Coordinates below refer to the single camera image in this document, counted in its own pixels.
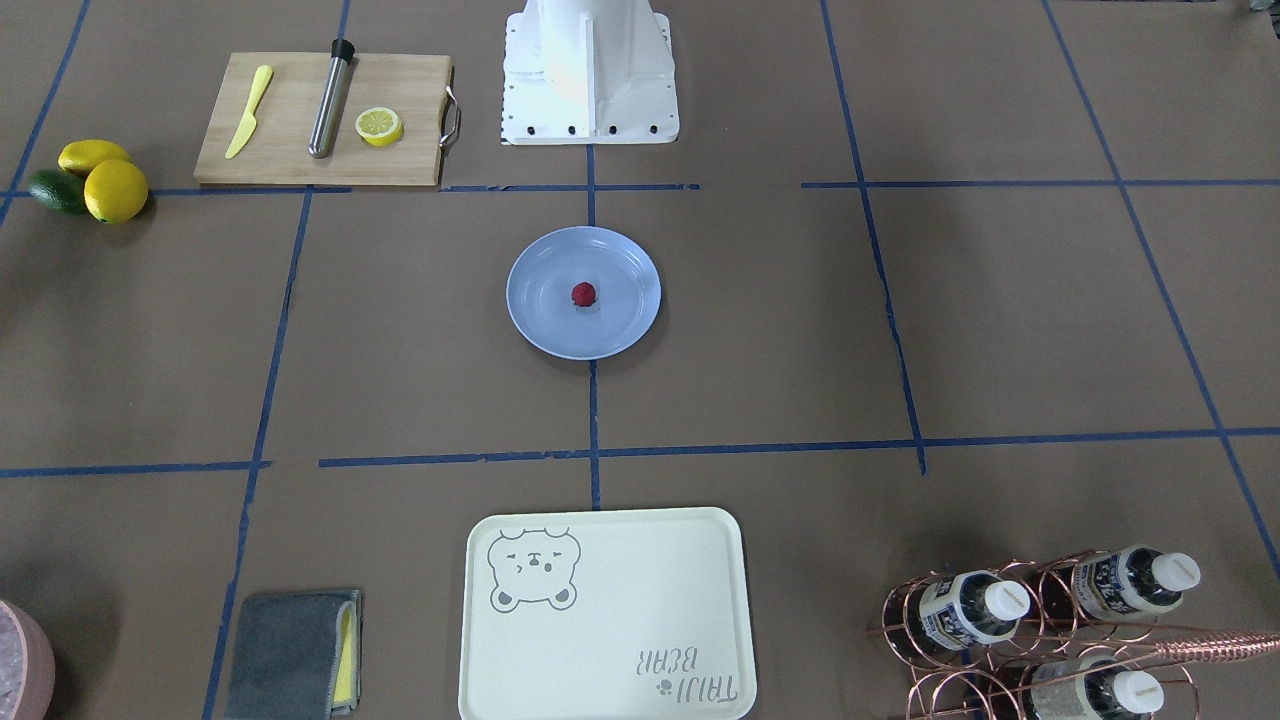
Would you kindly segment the blue round plate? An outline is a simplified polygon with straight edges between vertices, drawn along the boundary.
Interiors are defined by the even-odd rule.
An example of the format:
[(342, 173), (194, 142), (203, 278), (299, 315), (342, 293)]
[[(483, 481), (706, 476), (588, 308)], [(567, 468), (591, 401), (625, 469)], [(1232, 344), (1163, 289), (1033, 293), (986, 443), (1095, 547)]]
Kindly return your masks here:
[(663, 299), (655, 263), (616, 231), (576, 225), (530, 243), (506, 282), (518, 333), (552, 356), (593, 361), (631, 348)]

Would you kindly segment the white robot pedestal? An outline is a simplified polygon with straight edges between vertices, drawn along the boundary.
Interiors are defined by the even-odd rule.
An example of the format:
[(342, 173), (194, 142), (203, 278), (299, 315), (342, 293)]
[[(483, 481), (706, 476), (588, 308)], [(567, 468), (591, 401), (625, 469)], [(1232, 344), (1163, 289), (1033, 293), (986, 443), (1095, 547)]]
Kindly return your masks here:
[(672, 29), (650, 3), (527, 1), (503, 37), (503, 145), (677, 141)]

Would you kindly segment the cream bear tray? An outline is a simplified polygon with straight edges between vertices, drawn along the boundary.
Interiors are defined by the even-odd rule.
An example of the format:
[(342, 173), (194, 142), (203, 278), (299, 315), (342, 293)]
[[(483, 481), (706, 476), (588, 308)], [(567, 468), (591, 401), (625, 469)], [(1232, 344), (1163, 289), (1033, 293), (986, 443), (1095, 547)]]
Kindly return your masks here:
[(463, 719), (742, 719), (742, 534), (723, 509), (494, 515), (466, 544)]

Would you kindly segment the yellow plastic knife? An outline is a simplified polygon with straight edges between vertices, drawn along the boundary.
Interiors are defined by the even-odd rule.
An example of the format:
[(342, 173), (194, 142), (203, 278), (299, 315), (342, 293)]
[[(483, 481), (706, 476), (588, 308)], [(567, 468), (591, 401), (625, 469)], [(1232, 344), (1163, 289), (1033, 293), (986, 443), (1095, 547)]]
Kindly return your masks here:
[(259, 124), (256, 113), (270, 82), (273, 81), (273, 77), (274, 69), (270, 65), (262, 64), (255, 69), (248, 97), (246, 99), (238, 126), (236, 127), (236, 132), (233, 133), (233, 137), (224, 152), (224, 158), (227, 160), (239, 155), (248, 141), (253, 137)]

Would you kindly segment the yellow lemon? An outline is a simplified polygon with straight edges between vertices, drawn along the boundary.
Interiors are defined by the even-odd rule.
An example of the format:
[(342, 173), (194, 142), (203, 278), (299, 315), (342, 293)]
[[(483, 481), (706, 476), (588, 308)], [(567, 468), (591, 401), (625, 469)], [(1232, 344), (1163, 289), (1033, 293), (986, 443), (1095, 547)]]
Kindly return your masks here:
[(145, 208), (148, 196), (145, 173), (128, 160), (102, 161), (84, 181), (84, 205), (96, 220), (106, 224), (133, 219)]
[(132, 161), (132, 158), (124, 147), (113, 141), (83, 138), (63, 147), (58, 156), (58, 165), (64, 172), (87, 178), (96, 167), (111, 160)]

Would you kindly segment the grey folded cloth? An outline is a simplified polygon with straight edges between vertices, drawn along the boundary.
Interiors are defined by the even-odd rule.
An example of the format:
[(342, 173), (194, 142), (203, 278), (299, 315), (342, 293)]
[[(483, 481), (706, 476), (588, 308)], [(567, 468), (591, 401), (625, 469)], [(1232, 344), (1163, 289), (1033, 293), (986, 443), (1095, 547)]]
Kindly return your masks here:
[(225, 719), (335, 719), (360, 705), (364, 593), (252, 594), (242, 602)]

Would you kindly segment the dark drink bottle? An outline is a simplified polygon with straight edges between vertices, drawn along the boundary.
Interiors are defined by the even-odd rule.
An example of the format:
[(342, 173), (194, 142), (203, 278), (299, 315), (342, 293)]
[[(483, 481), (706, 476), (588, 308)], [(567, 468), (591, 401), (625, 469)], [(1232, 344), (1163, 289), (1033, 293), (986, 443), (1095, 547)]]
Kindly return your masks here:
[(1165, 706), (1164, 684), (1110, 655), (1041, 664), (1021, 693), (1029, 719), (1151, 719)]
[(932, 657), (1010, 641), (1032, 611), (1024, 584), (992, 571), (938, 575), (910, 591), (906, 646)]
[(1080, 561), (1071, 571), (1069, 589), (1085, 616), (1126, 623), (1171, 612), (1201, 582), (1201, 566), (1190, 555), (1134, 544)]

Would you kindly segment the steel rod black tip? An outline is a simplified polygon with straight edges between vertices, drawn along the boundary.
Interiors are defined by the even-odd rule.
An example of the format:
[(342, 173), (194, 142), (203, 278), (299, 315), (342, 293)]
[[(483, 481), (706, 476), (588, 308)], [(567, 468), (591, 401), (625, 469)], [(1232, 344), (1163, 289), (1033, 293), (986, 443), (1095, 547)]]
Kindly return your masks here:
[(337, 141), (339, 117), (352, 76), (355, 46), (346, 37), (334, 38), (321, 101), (310, 135), (307, 151), (312, 159), (329, 158)]

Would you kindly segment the green avocado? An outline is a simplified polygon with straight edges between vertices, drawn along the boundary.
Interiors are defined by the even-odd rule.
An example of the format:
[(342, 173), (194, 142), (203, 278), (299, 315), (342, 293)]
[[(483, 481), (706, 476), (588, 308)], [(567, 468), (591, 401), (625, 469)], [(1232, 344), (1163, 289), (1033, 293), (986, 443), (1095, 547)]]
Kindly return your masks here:
[(27, 191), (46, 209), (67, 215), (84, 215), (84, 179), (63, 169), (41, 169), (31, 174)]

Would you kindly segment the red strawberry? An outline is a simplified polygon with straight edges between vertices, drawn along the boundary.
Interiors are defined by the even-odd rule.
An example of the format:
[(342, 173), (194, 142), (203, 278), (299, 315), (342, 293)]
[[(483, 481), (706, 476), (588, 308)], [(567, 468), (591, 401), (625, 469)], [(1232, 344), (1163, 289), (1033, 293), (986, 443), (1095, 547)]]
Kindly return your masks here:
[(572, 287), (570, 299), (576, 307), (591, 307), (598, 301), (596, 288), (590, 282), (580, 282)]

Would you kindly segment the lemon half slice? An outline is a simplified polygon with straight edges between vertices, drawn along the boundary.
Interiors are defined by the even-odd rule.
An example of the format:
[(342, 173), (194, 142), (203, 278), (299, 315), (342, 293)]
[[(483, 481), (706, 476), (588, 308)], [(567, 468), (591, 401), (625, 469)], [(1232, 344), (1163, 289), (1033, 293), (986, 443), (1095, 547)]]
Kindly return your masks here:
[(355, 129), (366, 145), (385, 147), (403, 137), (404, 123), (401, 115), (390, 108), (369, 108), (357, 115)]

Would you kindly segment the pink bowl of ice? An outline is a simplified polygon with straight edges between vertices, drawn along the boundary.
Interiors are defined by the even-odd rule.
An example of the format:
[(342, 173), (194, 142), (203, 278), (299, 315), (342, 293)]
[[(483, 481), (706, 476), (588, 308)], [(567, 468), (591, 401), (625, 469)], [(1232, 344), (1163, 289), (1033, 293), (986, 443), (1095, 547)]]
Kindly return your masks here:
[(45, 719), (56, 675), (52, 646), (41, 625), (12, 602), (1, 602), (3, 719)]

